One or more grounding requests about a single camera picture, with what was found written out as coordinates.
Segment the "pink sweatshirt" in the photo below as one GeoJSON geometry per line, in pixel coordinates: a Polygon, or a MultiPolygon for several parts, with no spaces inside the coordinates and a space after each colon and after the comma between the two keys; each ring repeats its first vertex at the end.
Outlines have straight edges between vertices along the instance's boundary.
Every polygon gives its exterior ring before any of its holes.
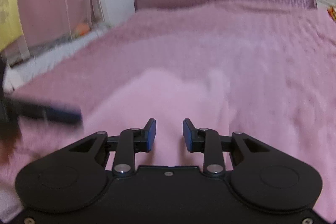
{"type": "Polygon", "coordinates": [[[151,153],[138,153],[138,165],[203,165],[201,153],[188,153],[183,139],[183,120],[196,127],[228,133],[230,81],[217,69],[205,77],[183,80],[164,70],[148,70],[116,90],[85,120],[84,131],[118,135],[143,127],[150,118],[157,122],[151,153]]]}

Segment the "yellow curtain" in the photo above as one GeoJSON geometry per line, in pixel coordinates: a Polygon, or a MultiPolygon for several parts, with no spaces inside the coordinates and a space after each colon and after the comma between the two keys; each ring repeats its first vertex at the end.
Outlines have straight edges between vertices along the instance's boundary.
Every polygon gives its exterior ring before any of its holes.
{"type": "Polygon", "coordinates": [[[1,51],[23,35],[18,0],[0,0],[1,51]]]}

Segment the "pink fluffy blanket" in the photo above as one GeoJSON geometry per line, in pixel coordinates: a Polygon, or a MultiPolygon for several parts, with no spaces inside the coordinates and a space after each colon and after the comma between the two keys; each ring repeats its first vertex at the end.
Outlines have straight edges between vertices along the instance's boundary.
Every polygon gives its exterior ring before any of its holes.
{"type": "Polygon", "coordinates": [[[16,90],[80,108],[83,125],[21,119],[21,133],[1,143],[1,220],[22,210],[14,190],[21,168],[90,135],[84,122],[99,104],[156,69],[183,80],[222,71],[230,81],[228,133],[246,132],[314,166],[323,179],[315,210],[335,220],[335,22],[325,11],[261,2],[141,10],[16,90]]]}

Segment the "red snack bag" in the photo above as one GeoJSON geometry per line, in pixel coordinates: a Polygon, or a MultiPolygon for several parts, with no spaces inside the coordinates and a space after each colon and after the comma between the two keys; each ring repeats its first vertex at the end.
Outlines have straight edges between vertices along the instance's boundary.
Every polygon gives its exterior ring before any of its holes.
{"type": "Polygon", "coordinates": [[[333,21],[336,22],[336,9],[334,6],[329,6],[327,8],[327,12],[329,14],[329,16],[332,18],[333,21]]]}

